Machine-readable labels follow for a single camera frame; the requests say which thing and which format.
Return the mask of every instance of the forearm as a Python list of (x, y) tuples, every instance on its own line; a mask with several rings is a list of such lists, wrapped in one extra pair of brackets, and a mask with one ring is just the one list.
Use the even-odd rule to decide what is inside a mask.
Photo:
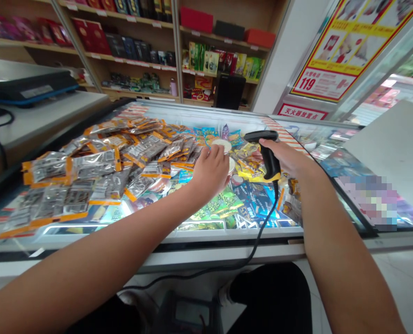
[(0, 332), (67, 328), (114, 295), (152, 250), (208, 200), (190, 182), (52, 254), (0, 291)]
[(303, 173), (299, 183), (305, 249), (334, 333), (371, 333), (379, 319), (381, 330), (402, 333), (389, 288), (327, 175)]

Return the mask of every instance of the leg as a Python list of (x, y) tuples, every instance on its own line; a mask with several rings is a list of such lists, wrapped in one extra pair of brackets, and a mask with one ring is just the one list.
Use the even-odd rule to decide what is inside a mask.
[(83, 319), (74, 323), (66, 334), (140, 333), (140, 315), (135, 306), (124, 304), (117, 295)]
[(312, 333), (309, 286), (294, 263), (266, 264), (239, 274), (229, 296), (247, 307), (228, 334)]

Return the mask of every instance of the black cable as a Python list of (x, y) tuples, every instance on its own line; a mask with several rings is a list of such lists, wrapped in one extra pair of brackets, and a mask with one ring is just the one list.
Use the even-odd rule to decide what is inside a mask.
[(256, 240), (254, 242), (253, 250), (247, 258), (237, 262), (234, 265), (212, 267), (212, 268), (208, 268), (208, 269), (198, 271), (198, 272), (196, 272), (194, 274), (191, 274), (191, 275), (186, 275), (186, 276), (183, 276), (183, 275), (160, 276), (159, 278), (156, 278), (151, 283), (149, 283), (145, 286), (129, 285), (129, 286), (126, 286), (123, 289), (121, 289), (120, 292), (124, 291), (124, 290), (129, 290), (129, 289), (146, 290), (146, 289), (150, 288), (151, 286), (153, 286), (154, 284), (156, 284), (157, 282), (160, 282), (160, 281), (163, 281), (163, 280), (166, 280), (166, 279), (189, 280), (189, 279), (193, 279), (193, 278), (196, 278), (196, 277), (199, 277), (199, 276), (202, 276), (204, 274), (211, 273), (211, 272), (215, 272), (215, 271), (232, 271), (232, 270), (239, 270), (239, 269), (245, 267), (253, 259), (253, 256), (256, 253), (256, 249), (258, 248), (258, 245), (259, 245), (259, 240), (261, 239), (262, 231), (264, 230), (265, 226), (267, 225), (268, 219), (270, 219), (271, 214), (273, 213), (273, 211), (276, 208), (277, 201), (279, 199), (279, 185), (278, 185), (277, 181), (273, 181), (273, 188), (274, 188), (274, 191), (275, 191), (275, 200), (274, 200), (274, 203), (273, 203), (273, 207), (271, 208), (270, 212), (268, 213), (267, 217), (265, 218), (264, 223), (262, 224), (261, 229), (259, 230), (258, 237), (256, 238)]
[[(10, 120), (8, 122), (0, 124), (0, 127), (13, 123), (13, 121), (15, 120), (15, 116), (11, 113), (11, 111), (4, 109), (4, 108), (0, 108), (0, 112), (1, 112), (0, 116), (3, 116), (5, 114), (8, 114), (10, 116)], [(6, 150), (4, 149), (4, 146), (1, 144), (1, 142), (0, 142), (0, 152), (1, 152), (1, 157), (2, 157), (2, 167), (4, 170), (6, 170), (8, 168), (7, 153), (6, 153)]]

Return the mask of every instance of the hand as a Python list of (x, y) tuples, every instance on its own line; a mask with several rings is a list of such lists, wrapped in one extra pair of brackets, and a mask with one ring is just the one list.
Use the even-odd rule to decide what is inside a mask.
[(222, 192), (230, 181), (229, 168), (230, 160), (228, 155), (224, 154), (222, 145), (212, 145), (211, 150), (204, 147), (194, 166), (190, 183), (194, 183), (199, 191), (213, 198)]
[[(259, 144), (272, 150), (281, 163), (281, 169), (293, 177), (298, 177), (302, 173), (321, 170), (315, 161), (281, 141), (274, 142), (259, 139)], [(257, 159), (262, 159), (260, 151), (256, 151), (252, 155)]]

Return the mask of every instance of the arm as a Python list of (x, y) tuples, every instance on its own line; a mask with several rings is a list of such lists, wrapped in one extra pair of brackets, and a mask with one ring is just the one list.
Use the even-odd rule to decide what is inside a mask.
[(0, 333), (59, 332), (111, 298), (171, 231), (223, 190), (228, 164), (223, 146), (204, 148), (187, 185), (9, 283), (0, 291)]
[(261, 145), (301, 186), (305, 251), (332, 332), (406, 333), (386, 281), (325, 172), (284, 143)]

